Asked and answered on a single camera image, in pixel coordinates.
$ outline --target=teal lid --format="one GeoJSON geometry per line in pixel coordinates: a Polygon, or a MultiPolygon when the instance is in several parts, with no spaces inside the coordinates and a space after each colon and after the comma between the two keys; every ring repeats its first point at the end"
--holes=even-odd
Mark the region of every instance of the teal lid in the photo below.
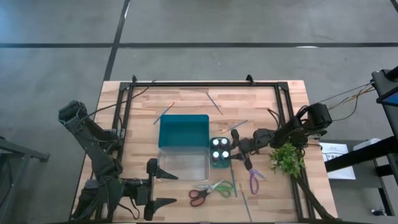
{"type": "Polygon", "coordinates": [[[159,148],[164,146],[209,147],[209,116],[162,115],[160,117],[159,148]]]}

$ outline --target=pencil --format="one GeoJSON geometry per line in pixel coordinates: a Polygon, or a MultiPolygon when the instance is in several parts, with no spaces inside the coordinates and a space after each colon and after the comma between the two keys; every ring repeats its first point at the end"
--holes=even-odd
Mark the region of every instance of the pencil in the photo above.
{"type": "Polygon", "coordinates": [[[236,192],[236,182],[235,182],[235,173],[234,170],[232,169],[232,161],[231,161],[231,176],[232,176],[232,182],[234,184],[234,191],[235,191],[235,197],[238,197],[238,193],[236,192]]]}
{"type": "Polygon", "coordinates": [[[227,130],[223,130],[221,133],[225,133],[225,132],[227,132],[227,131],[230,131],[230,130],[232,130],[232,129],[238,127],[239,125],[244,124],[244,123],[246,123],[246,122],[248,122],[248,121],[249,121],[249,120],[242,121],[242,122],[240,122],[239,124],[236,124],[236,125],[234,125],[234,126],[228,128],[227,130]]]}
{"type": "Polygon", "coordinates": [[[166,110],[163,111],[163,113],[156,119],[156,121],[154,122],[154,124],[156,124],[156,122],[160,119],[160,117],[161,117],[163,114],[166,114],[166,112],[173,106],[173,104],[174,104],[174,102],[171,103],[171,104],[169,105],[169,107],[166,108],[166,110]]]}
{"type": "Polygon", "coordinates": [[[251,220],[251,215],[250,215],[250,211],[249,211],[249,206],[248,206],[248,203],[247,203],[247,201],[246,201],[246,197],[244,196],[241,183],[239,183],[239,186],[241,187],[241,192],[242,192],[242,197],[243,197],[243,200],[244,200],[244,205],[246,206],[246,210],[248,211],[248,215],[249,215],[249,218],[250,218],[250,222],[253,222],[253,221],[251,220]]]}
{"type": "Polygon", "coordinates": [[[209,95],[208,93],[206,93],[206,95],[209,97],[209,99],[211,100],[211,102],[213,102],[214,106],[218,109],[218,111],[219,111],[222,115],[224,115],[223,112],[221,112],[221,110],[218,108],[217,104],[213,101],[213,99],[211,99],[210,95],[209,95]]]}

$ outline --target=red-handled scissors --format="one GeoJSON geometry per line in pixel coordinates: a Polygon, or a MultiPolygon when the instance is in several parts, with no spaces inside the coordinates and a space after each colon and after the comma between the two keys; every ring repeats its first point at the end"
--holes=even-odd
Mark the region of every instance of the red-handled scissors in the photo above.
{"type": "Polygon", "coordinates": [[[191,190],[189,191],[189,197],[192,199],[190,205],[192,207],[197,207],[203,203],[205,203],[207,195],[209,195],[212,191],[216,189],[224,180],[217,182],[206,190],[191,190]]]}

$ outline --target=scissor blade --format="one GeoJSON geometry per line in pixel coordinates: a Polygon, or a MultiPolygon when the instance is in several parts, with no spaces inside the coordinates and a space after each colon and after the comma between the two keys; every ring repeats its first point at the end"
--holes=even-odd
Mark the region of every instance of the scissor blade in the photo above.
{"type": "Polygon", "coordinates": [[[253,170],[254,174],[258,175],[259,177],[263,178],[264,180],[266,179],[266,177],[264,177],[264,175],[262,175],[260,172],[258,172],[257,170],[253,170]]]}
{"type": "Polygon", "coordinates": [[[217,182],[217,183],[215,183],[215,184],[212,185],[211,187],[209,187],[209,188],[207,189],[207,192],[210,193],[210,192],[214,191],[214,189],[216,189],[216,187],[219,186],[223,181],[224,181],[224,179],[221,180],[221,181],[219,181],[219,182],[217,182]]]}
{"type": "Polygon", "coordinates": [[[209,187],[211,187],[210,184],[206,184],[206,185],[194,185],[193,187],[195,188],[201,188],[201,189],[207,189],[209,187]]]}

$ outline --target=purple-handled scissors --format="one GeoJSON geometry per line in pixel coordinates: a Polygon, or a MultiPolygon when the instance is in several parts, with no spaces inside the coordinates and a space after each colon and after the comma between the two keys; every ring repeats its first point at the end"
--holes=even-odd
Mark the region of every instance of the purple-handled scissors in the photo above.
{"type": "Polygon", "coordinates": [[[266,179],[260,172],[258,172],[255,169],[249,169],[250,172],[250,190],[252,194],[257,194],[259,191],[259,181],[256,178],[256,175],[259,177],[263,178],[264,180],[266,179]]]}

